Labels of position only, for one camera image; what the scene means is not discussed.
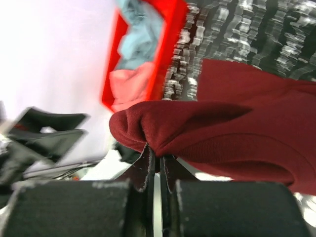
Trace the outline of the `pink t shirt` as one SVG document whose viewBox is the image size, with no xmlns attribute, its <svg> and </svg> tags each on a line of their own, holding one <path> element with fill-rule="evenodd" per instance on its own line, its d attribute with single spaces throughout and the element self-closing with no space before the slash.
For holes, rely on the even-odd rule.
<svg viewBox="0 0 316 237">
<path fill-rule="evenodd" d="M 114 111 L 125 110 L 146 98 L 146 89 L 153 73 L 154 63 L 146 62 L 136 70 L 115 70 L 109 75 L 113 93 Z"/>
</svg>

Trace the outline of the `light blue t shirt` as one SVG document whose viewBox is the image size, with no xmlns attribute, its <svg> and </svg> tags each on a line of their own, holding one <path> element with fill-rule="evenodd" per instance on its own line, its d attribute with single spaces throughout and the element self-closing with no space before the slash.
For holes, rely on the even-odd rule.
<svg viewBox="0 0 316 237">
<path fill-rule="evenodd" d="M 162 32 L 163 17 L 148 2 L 118 0 L 117 7 L 128 24 L 118 53 L 121 56 L 116 69 L 135 70 L 145 62 L 152 62 Z"/>
</svg>

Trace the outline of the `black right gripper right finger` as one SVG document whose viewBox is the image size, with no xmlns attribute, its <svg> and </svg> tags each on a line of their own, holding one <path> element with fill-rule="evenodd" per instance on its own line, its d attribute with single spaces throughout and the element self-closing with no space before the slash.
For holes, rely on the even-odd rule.
<svg viewBox="0 0 316 237">
<path fill-rule="evenodd" d="M 160 159 L 165 237 L 309 237 L 291 191 L 280 183 L 201 181 L 173 156 Z"/>
</svg>

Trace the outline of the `red plastic bin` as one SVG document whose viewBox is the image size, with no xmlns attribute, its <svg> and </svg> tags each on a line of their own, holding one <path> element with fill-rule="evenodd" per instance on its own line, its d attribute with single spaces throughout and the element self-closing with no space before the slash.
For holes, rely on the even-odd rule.
<svg viewBox="0 0 316 237">
<path fill-rule="evenodd" d="M 164 25 L 160 37 L 160 46 L 156 51 L 153 74 L 149 79 L 146 89 L 146 100 L 158 100 L 162 98 L 163 84 L 167 69 L 171 63 L 173 49 L 178 41 L 179 33 L 184 26 L 187 4 L 184 0 L 149 0 L 153 7 L 164 17 Z M 111 112 L 114 96 L 110 87 L 109 74 L 120 60 L 118 46 L 121 38 L 128 28 L 118 8 L 115 8 L 114 20 L 111 32 L 111 43 L 104 72 L 104 86 L 101 95 L 101 103 Z"/>
</svg>

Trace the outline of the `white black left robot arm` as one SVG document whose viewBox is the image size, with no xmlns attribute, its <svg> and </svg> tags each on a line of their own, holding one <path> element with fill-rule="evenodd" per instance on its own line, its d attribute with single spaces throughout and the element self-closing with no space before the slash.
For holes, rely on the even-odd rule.
<svg viewBox="0 0 316 237">
<path fill-rule="evenodd" d="M 0 136 L 0 206 L 5 207 L 12 184 L 35 162 L 57 163 L 85 134 L 78 126 L 87 114 L 55 114 L 28 107 Z"/>
</svg>

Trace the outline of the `black marbled table mat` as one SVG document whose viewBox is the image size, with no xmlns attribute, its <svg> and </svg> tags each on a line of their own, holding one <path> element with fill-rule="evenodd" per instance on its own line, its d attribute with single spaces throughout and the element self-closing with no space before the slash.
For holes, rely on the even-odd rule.
<svg viewBox="0 0 316 237">
<path fill-rule="evenodd" d="M 190 0 L 165 75 L 164 100 L 196 100 L 203 59 L 316 79 L 313 0 Z"/>
</svg>

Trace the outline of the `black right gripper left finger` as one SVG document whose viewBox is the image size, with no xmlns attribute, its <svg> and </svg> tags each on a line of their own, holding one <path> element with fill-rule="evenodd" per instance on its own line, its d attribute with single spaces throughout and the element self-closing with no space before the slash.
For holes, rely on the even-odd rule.
<svg viewBox="0 0 316 237">
<path fill-rule="evenodd" d="M 0 218 L 3 237 L 151 237 L 155 154 L 113 180 L 26 181 Z"/>
</svg>

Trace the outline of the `dark red t shirt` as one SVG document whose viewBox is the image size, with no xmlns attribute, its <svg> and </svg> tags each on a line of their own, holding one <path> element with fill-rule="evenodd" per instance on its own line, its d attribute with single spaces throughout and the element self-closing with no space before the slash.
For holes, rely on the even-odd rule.
<svg viewBox="0 0 316 237">
<path fill-rule="evenodd" d="M 112 115 L 137 151 L 177 156 L 211 175 L 316 193 L 316 84 L 205 59 L 196 101 L 146 101 Z"/>
</svg>

